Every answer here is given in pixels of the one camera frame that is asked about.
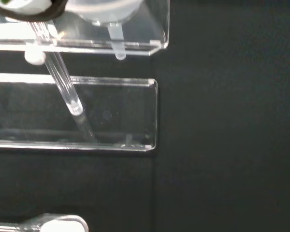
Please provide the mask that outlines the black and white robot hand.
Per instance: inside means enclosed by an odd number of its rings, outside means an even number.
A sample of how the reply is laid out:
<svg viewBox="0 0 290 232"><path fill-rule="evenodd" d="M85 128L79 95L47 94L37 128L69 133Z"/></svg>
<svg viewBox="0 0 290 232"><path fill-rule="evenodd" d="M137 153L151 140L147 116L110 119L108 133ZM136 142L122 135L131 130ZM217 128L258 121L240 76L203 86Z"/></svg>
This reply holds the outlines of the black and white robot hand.
<svg viewBox="0 0 290 232"><path fill-rule="evenodd" d="M0 16L27 22L46 22L61 16L66 0L0 0Z"/></svg>

